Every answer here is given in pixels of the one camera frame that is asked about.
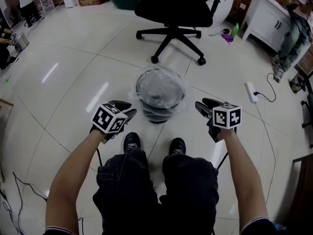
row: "purple cloth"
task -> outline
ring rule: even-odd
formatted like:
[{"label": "purple cloth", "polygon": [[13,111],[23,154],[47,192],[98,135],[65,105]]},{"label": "purple cloth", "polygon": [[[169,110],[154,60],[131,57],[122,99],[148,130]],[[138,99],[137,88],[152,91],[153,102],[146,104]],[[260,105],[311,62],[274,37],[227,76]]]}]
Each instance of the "purple cloth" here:
[{"label": "purple cloth", "polygon": [[226,42],[228,42],[228,44],[234,40],[234,38],[228,34],[222,34],[222,37],[226,40]]}]

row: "tile floor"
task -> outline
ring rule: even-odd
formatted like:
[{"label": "tile floor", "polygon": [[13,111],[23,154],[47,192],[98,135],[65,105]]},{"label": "tile floor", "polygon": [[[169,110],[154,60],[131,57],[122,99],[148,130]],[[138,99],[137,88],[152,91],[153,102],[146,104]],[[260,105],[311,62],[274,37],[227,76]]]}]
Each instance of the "tile floor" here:
[{"label": "tile floor", "polygon": [[[274,220],[284,216],[292,199],[299,172],[299,165],[292,166],[292,159],[310,153],[311,127],[301,128],[307,112],[300,101],[306,98],[306,93],[293,94],[290,90],[288,79],[296,74],[292,69],[280,84],[272,82],[277,94],[274,103],[259,98],[258,106],[277,160],[269,192],[274,170],[273,153],[244,83],[253,82],[258,91],[273,97],[266,81],[266,75],[272,71],[270,56],[253,38],[244,42],[237,37],[229,45],[219,36],[208,36],[226,26],[231,27],[225,23],[201,29],[201,39],[190,37],[205,54],[204,66],[198,66],[198,56],[176,40],[159,57],[161,65],[184,76],[191,86],[190,106],[184,112],[159,125],[150,123],[138,113],[124,133],[106,146],[101,144],[99,149],[105,161],[122,153],[122,141],[128,132],[137,132],[149,157],[151,178],[160,196],[166,191],[161,163],[173,138],[184,138],[188,155],[204,157],[214,165],[226,153],[223,142],[215,144],[209,137],[206,120],[196,111],[194,102],[209,97],[242,105],[243,124],[238,128],[238,135],[258,168],[264,194],[268,197],[268,214]],[[48,195],[57,170],[89,133],[89,119],[95,107],[93,98],[100,91],[102,94],[97,103],[129,100],[131,84],[150,63],[150,56],[164,38],[147,35],[139,41],[135,33],[154,27],[162,25],[138,18],[133,11],[119,10],[109,2],[71,9],[60,6],[30,32],[30,45],[20,54],[16,64],[2,72],[0,79],[1,97],[14,103],[0,139],[0,158],[5,176],[1,188],[8,196],[15,218],[21,202],[12,172]],[[26,35],[29,33],[29,29],[21,26],[15,31],[21,30]],[[77,201],[78,215],[84,217],[86,235],[101,234],[101,216],[92,202],[92,195],[97,190],[98,166],[95,155]],[[238,205],[228,159],[220,169],[219,194],[215,233],[238,235]],[[25,235],[42,234],[44,200],[34,195],[29,187],[23,189],[22,198],[22,231]],[[1,232],[15,234],[2,205],[0,216]]]}]

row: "person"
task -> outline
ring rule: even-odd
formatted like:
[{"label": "person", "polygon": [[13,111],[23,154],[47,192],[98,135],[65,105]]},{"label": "person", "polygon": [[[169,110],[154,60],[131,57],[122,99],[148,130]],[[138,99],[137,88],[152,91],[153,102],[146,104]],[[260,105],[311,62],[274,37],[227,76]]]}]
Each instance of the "person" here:
[{"label": "person", "polygon": [[[71,153],[50,188],[46,235],[79,234],[76,200],[89,165],[106,134],[95,128]],[[233,130],[221,130],[229,153],[242,235],[276,233],[269,221],[259,174]],[[212,234],[218,195],[218,171],[203,158],[186,155],[175,138],[162,170],[167,187],[160,197],[150,180],[146,153],[136,133],[124,140],[124,154],[98,168],[93,201],[102,215],[103,234]]]},{"label": "person", "polygon": [[8,65],[18,61],[17,57],[10,56],[10,52],[7,49],[9,45],[13,45],[11,39],[13,32],[9,29],[0,28],[0,69],[4,70]]},{"label": "person", "polygon": [[36,21],[38,21],[41,18],[41,16],[39,15],[33,0],[19,0],[19,1],[22,15],[26,19],[28,28],[30,28],[33,25],[31,22],[32,17],[34,16]]},{"label": "person", "polygon": [[291,29],[285,34],[278,54],[273,57],[274,78],[280,83],[285,72],[297,59],[302,47],[312,41],[313,3],[312,0],[298,0],[299,5],[290,12]]}]

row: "white cabinet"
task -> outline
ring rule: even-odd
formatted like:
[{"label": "white cabinet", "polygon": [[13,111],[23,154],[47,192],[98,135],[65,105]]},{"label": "white cabinet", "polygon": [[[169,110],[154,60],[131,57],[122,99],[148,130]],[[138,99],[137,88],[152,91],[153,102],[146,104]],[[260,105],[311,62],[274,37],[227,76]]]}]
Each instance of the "white cabinet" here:
[{"label": "white cabinet", "polygon": [[[247,24],[247,29],[243,35],[243,40],[252,34],[262,40],[276,52],[279,51],[285,34],[290,31],[290,15],[275,0],[252,0],[245,15],[241,29]],[[305,52],[310,48],[311,43],[307,43],[298,58],[291,65],[298,63]]]},{"label": "white cabinet", "polygon": [[276,49],[280,49],[285,34],[290,31],[290,25],[285,20],[280,19],[278,22],[278,25],[275,27],[276,30],[273,31],[269,40]]}]

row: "green bottle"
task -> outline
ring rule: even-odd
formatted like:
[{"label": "green bottle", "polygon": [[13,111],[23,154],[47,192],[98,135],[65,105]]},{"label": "green bottle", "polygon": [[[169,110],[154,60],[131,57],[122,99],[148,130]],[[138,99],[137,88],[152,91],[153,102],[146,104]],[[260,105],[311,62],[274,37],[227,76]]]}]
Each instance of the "green bottle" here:
[{"label": "green bottle", "polygon": [[230,35],[231,35],[233,38],[235,38],[235,36],[236,36],[237,33],[238,33],[238,30],[239,30],[239,24],[236,23],[235,27],[233,27],[233,29],[231,30]]}]

